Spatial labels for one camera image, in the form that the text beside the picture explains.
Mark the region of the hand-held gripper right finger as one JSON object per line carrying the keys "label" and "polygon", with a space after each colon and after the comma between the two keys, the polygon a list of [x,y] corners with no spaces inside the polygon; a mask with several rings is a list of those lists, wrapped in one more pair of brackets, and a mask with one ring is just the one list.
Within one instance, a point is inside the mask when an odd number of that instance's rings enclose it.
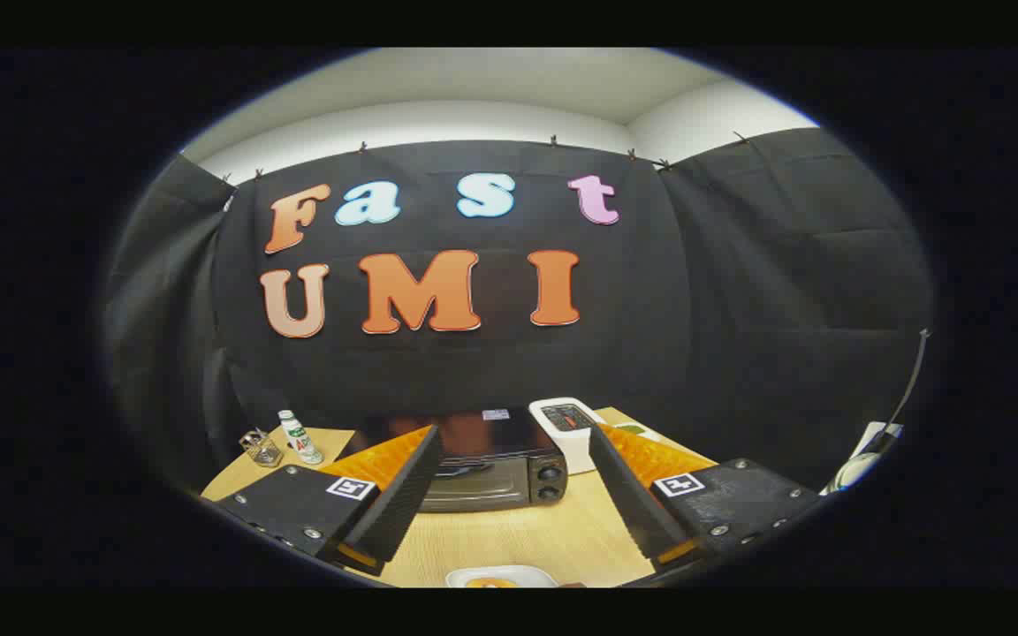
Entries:
{"label": "hand-held gripper right finger", "polygon": [[610,424],[589,455],[635,546],[658,574],[708,568],[756,550],[806,519],[816,488],[748,458],[715,463]]}

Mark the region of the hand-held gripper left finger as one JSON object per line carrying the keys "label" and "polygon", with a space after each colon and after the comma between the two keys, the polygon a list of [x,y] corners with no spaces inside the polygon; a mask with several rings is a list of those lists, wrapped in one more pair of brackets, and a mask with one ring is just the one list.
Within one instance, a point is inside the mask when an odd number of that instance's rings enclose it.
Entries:
{"label": "hand-held gripper left finger", "polygon": [[429,424],[319,470],[278,468],[216,507],[290,550],[378,576],[419,512],[443,450]]}

